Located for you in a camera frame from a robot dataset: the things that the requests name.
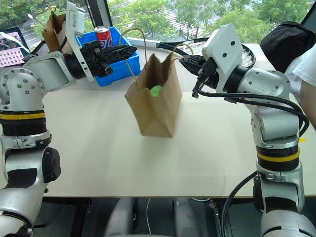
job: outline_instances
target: paper bag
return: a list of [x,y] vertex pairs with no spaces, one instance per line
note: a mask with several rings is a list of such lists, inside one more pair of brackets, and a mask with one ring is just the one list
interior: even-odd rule
[[[137,119],[140,133],[146,136],[172,137],[182,97],[171,53],[162,63],[154,54],[125,97]],[[158,97],[150,89],[161,85]]]
[[[66,14],[56,15],[55,11],[52,11],[48,22],[45,24],[45,29],[42,31],[44,40],[49,48],[50,52],[57,51],[59,46],[65,38],[66,29]],[[72,49],[67,42],[62,49],[63,53],[71,52]]]

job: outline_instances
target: white tabletop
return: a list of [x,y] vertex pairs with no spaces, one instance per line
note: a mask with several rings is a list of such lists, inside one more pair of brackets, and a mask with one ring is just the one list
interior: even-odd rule
[[[163,50],[155,53],[161,59],[168,55]],[[260,68],[271,69],[260,54],[257,60]],[[192,98],[195,76],[179,63],[176,67],[183,97],[173,138],[140,135],[124,98],[131,77],[106,87],[79,81],[72,88],[49,93],[43,102],[53,135],[50,146],[61,155],[62,173],[49,183],[45,195],[225,197],[255,171],[249,110],[220,98]],[[304,138],[300,158],[305,194],[315,195],[316,133],[312,127]],[[5,184],[0,173],[0,187]],[[237,196],[252,196],[252,182]]]

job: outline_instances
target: blue plastic crate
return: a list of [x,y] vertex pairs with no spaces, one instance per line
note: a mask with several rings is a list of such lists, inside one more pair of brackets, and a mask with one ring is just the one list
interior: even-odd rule
[[[119,44],[119,37],[121,36],[121,32],[116,27],[110,27],[110,32],[112,36],[113,45]],[[83,46],[85,43],[97,40],[95,32],[84,33],[83,37],[76,37],[79,46]],[[125,37],[122,38],[121,43],[131,45]],[[140,74],[140,65],[139,65],[139,54],[137,52],[133,53],[133,55],[127,60],[129,65],[134,73],[134,75]],[[131,73],[125,63],[125,61],[120,61],[117,63],[110,64],[113,68],[114,73],[110,76],[106,77],[95,77],[99,86],[106,86],[111,84],[113,81],[120,80],[125,77],[131,76]]]

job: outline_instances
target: red soda can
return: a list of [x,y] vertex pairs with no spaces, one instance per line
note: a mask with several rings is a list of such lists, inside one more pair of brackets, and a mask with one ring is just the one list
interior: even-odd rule
[[94,28],[98,41],[101,43],[101,48],[110,47],[113,45],[111,32],[105,26],[97,26]]

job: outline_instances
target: floor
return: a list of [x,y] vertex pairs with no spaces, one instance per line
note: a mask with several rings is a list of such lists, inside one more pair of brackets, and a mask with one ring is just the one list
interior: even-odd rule
[[[152,234],[174,236],[172,198],[152,198],[148,208],[148,219]],[[116,198],[94,198],[91,211],[87,214],[82,237],[101,237],[107,220],[116,204]],[[134,234],[147,234],[146,205],[148,198],[139,198],[139,214]],[[200,224],[202,237],[217,237],[216,216],[210,208],[210,202],[189,203]],[[43,203],[37,224],[46,224],[45,228],[36,228],[36,237],[69,237],[76,208],[69,205]],[[306,198],[303,213],[316,225],[316,197]],[[260,236],[261,212],[253,203],[232,205],[229,210],[233,237]]]

